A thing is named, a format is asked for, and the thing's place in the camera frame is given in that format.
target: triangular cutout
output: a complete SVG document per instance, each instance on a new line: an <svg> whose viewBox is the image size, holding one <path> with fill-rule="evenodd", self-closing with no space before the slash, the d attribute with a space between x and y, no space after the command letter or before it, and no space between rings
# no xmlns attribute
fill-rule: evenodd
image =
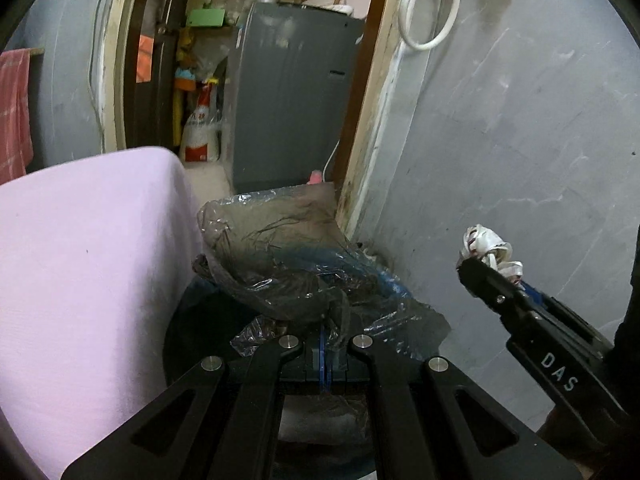
<svg viewBox="0 0 640 480"><path fill-rule="evenodd" d="M456 391L456 400L483 456L493 456L518 442L518 435L484 409L466 390Z"/></svg>
<svg viewBox="0 0 640 480"><path fill-rule="evenodd" d="M195 390L185 390L140 428L131 438L131 442L156 456L166 455L195 396Z"/></svg>

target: refrigerator door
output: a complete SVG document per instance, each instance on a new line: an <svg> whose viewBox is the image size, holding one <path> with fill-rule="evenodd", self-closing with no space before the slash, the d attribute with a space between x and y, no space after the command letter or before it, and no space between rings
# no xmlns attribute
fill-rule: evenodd
<svg viewBox="0 0 640 480"><path fill-rule="evenodd" d="M257 2L229 55L223 159L236 192L304 184L338 138L364 22Z"/></svg>

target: white cord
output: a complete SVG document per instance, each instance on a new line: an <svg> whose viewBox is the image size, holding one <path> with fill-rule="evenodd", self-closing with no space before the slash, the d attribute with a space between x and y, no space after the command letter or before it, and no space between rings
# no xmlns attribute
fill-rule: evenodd
<svg viewBox="0 0 640 480"><path fill-rule="evenodd" d="M398 27L400 30L400 36L404 42L414 50L431 50L438 46L447 37L453 28L453 23L456 21L458 15L458 9L460 8L460 0L453 0L451 4L451 10L449 17L442 27L439 34L428 43L417 43L409 36L409 26L407 15L409 13L409 7L413 0L400 0L400 7L398 9Z"/></svg>
<svg viewBox="0 0 640 480"><path fill-rule="evenodd" d="M331 155L329 155L329 159L327 160L326 164L324 165L324 170L322 170L322 181L323 182L326 182L326 179L325 179L326 169L329 167L329 162L331 162L331 159L334 158L335 152L338 149L338 144L340 144L340 141L335 143L335 148L331 152Z"/></svg>

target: gray wall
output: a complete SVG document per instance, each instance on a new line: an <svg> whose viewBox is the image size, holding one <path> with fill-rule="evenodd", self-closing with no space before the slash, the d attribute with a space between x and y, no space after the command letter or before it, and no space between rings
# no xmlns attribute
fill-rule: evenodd
<svg viewBox="0 0 640 480"><path fill-rule="evenodd" d="M458 283L462 235L494 229L529 283L612 338L640 223L640 50L607 0L462 0L426 72L403 74L407 62L395 99L421 80L415 112L382 211L366 201L356 239L446 315L442 352L536 428L552 403ZM390 110L391 123L410 113Z"/></svg>
<svg viewBox="0 0 640 480"><path fill-rule="evenodd" d="M34 158L28 171L102 152L102 133L87 82L92 44L92 86L98 86L98 45L111 0L37 0L10 48L43 48L31 58L29 108ZM95 9L97 27L94 37Z"/></svg>

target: red towel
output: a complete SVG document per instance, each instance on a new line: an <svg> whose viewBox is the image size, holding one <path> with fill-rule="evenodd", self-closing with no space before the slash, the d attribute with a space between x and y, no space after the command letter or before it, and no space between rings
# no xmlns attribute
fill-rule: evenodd
<svg viewBox="0 0 640 480"><path fill-rule="evenodd" d="M29 49L0 54L0 185L25 175L33 159L28 83Z"/></svg>

